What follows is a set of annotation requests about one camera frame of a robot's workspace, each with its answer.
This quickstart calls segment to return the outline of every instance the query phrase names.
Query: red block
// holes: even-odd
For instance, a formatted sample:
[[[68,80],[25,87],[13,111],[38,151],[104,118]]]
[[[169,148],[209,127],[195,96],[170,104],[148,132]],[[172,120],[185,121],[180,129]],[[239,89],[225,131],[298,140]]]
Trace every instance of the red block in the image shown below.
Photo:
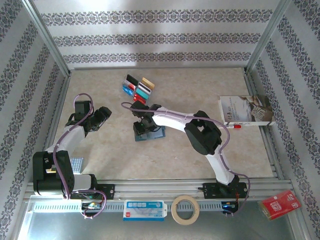
[[[263,213],[269,220],[281,217],[301,207],[301,203],[290,191],[283,191],[260,202]]]
[[[143,98],[143,97],[141,97],[140,95],[138,95],[138,94],[135,94],[134,96],[133,96],[133,101],[135,102],[135,101],[140,101],[141,103],[143,103],[144,105],[146,105],[146,100]]]

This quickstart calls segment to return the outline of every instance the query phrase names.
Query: small card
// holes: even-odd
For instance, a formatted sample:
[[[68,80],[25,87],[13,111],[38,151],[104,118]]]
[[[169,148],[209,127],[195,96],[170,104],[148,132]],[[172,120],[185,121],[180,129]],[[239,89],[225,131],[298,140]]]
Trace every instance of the small card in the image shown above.
[[[123,221],[164,221],[168,205],[163,200],[124,202]]]

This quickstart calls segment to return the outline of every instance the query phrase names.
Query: wire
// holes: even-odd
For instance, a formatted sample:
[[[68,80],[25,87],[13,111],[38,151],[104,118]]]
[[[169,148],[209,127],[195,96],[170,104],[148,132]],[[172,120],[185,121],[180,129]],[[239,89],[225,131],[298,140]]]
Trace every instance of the wire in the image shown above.
[[[152,133],[158,132],[161,128],[162,128],[162,127],[159,126],[157,129],[155,129],[155,130],[153,130],[153,131],[150,131],[150,132],[152,132]]]
[[[93,218],[95,218],[95,217],[98,216],[100,213],[102,213],[103,210],[106,208],[106,205],[107,205],[107,195],[106,195],[103,191],[99,191],[99,190],[95,190],[95,189],[88,189],[88,190],[78,190],[78,191],[74,191],[74,193],[76,193],[76,194],[99,193],[99,194],[102,195],[102,200],[104,199],[103,205],[100,207],[100,210],[99,210],[96,214],[94,214],[94,215],[92,215],[92,216],[87,216],[87,215],[86,215],[86,211],[87,211],[88,209],[84,210],[84,212],[81,213],[81,214],[84,216],[85,219],[93,219]]]
[[[66,196],[66,199],[69,200],[70,199],[70,191],[69,191],[69,188],[68,188],[68,184],[67,184],[67,181],[65,179],[65,176],[63,175],[62,171],[61,171],[61,168],[58,164],[58,161],[57,161],[57,149],[60,145],[60,143],[62,142],[62,140],[73,130],[75,129],[77,126],[79,126],[84,120],[86,120],[87,117],[89,117],[90,115],[93,114],[93,111],[94,111],[94,101],[92,100],[92,97],[87,94],[87,93],[80,93],[78,94],[77,96],[75,96],[74,100],[73,100],[73,107],[75,107],[75,104],[76,104],[76,99],[82,95],[85,95],[87,96],[89,99],[90,99],[90,110],[89,112],[80,120],[78,121],[75,125],[73,125],[70,129],[68,129],[60,138],[59,140],[56,142],[55,146],[54,146],[54,149],[53,149],[53,153],[52,153],[52,157],[53,157],[53,162],[54,162],[54,165],[55,165],[55,168],[56,168],[56,171],[58,172],[59,176],[60,176],[60,179],[62,181],[62,185],[63,185],[63,188],[64,188],[64,191],[65,191],[65,196]],[[104,199],[104,203],[103,203],[103,207],[101,207],[100,211],[98,211],[95,215],[93,216],[87,216],[86,215],[86,210],[84,210],[83,213],[81,213],[84,218],[90,218],[90,219],[93,219],[95,218],[96,216],[98,216],[100,213],[102,213],[102,211],[105,209],[106,207],[106,204],[107,204],[107,196],[106,194],[103,192],[103,191],[99,191],[99,190],[96,190],[96,189],[88,189],[88,190],[77,190],[77,191],[73,191],[72,193],[80,193],[80,194],[84,194],[84,193],[99,193],[102,195],[102,200]]]
[[[229,211],[229,210],[226,210],[226,209],[223,209],[223,212],[226,212],[226,213],[225,213],[225,217],[226,217],[226,218],[228,217],[227,213],[228,213],[228,214],[231,214],[231,217],[234,217],[234,215],[235,215],[232,211]]]
[[[54,146],[54,149],[53,149],[53,162],[54,162],[54,165],[56,166],[56,170],[61,178],[61,181],[62,181],[62,184],[63,184],[63,187],[64,187],[64,191],[65,191],[65,196],[66,196],[66,199],[69,200],[70,199],[70,192],[69,192],[69,188],[68,188],[68,184],[67,184],[67,181],[60,169],[60,166],[58,164],[58,161],[57,161],[57,149],[60,145],[60,143],[62,142],[62,140],[73,130],[75,129],[77,126],[79,126],[79,124],[81,124],[92,112],[93,110],[93,100],[92,100],[92,97],[87,94],[87,93],[80,93],[78,94],[77,96],[75,96],[74,100],[73,100],[73,106],[75,106],[76,104],[76,99],[82,95],[86,95],[87,97],[89,97],[90,101],[91,101],[91,104],[90,104],[90,111],[84,116],[84,118],[82,118],[80,121],[78,121],[75,125],[73,125],[69,130],[67,130],[66,132],[64,132],[64,134],[59,138],[59,140],[56,142],[55,146]]]
[[[222,124],[221,122],[215,120],[215,119],[211,119],[211,118],[206,118],[206,117],[200,117],[200,116],[188,116],[188,115],[184,115],[184,114],[179,114],[177,112],[171,112],[169,110],[167,111],[160,111],[160,110],[146,110],[146,109],[135,109],[135,108],[131,108],[132,106],[132,103],[131,102],[127,102],[127,101],[124,101],[121,103],[121,106],[125,109],[128,109],[130,111],[134,111],[134,112],[144,112],[144,113],[158,113],[158,114],[164,114],[164,115],[167,115],[167,116],[171,116],[171,117],[184,117],[184,119],[196,119],[196,120],[204,120],[204,121],[210,121],[210,122],[213,122],[214,124],[217,124],[219,126],[221,126],[225,132],[226,132],[226,140],[224,142],[224,144],[222,145],[222,147],[220,148],[220,150],[218,151],[219,155],[220,155],[220,158],[221,158],[221,162],[224,166],[224,168],[234,174],[234,175],[238,175],[238,176],[242,176],[244,178],[246,178],[246,180],[248,181],[248,186],[247,186],[247,192],[246,192],[246,195],[245,195],[245,198],[243,200],[243,204],[241,205],[241,207],[234,213],[231,215],[231,217],[235,216],[236,214],[238,214],[245,206],[247,200],[248,200],[248,197],[249,197],[249,192],[250,192],[250,188],[251,188],[251,182],[250,182],[250,179],[247,175],[245,174],[242,174],[242,173],[237,173],[237,172],[234,172],[232,171],[226,164],[225,160],[224,160],[224,157],[222,155],[222,151],[223,149],[227,146],[227,144],[229,143],[229,140],[230,140],[230,132],[229,130],[226,128],[226,126],[224,124]]]

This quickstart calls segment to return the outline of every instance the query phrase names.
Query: pen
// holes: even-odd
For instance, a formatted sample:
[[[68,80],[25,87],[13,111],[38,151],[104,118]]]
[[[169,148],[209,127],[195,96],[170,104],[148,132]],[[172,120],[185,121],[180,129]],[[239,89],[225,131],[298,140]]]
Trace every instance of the pen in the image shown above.
[[[227,129],[240,129],[241,125],[224,125]]]

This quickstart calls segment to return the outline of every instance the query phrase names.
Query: masking tape roll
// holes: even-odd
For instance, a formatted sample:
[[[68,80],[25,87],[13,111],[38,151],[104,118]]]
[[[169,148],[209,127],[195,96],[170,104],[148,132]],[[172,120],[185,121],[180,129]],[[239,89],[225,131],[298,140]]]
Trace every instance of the masking tape roll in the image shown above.
[[[177,205],[181,201],[187,201],[187,202],[190,202],[193,205],[194,211],[193,211],[192,217],[190,217],[189,219],[182,219],[177,214]],[[199,205],[198,205],[197,201],[192,196],[188,196],[188,195],[178,196],[173,201],[172,206],[171,206],[172,217],[180,225],[193,224],[198,219],[199,213],[200,213]]]

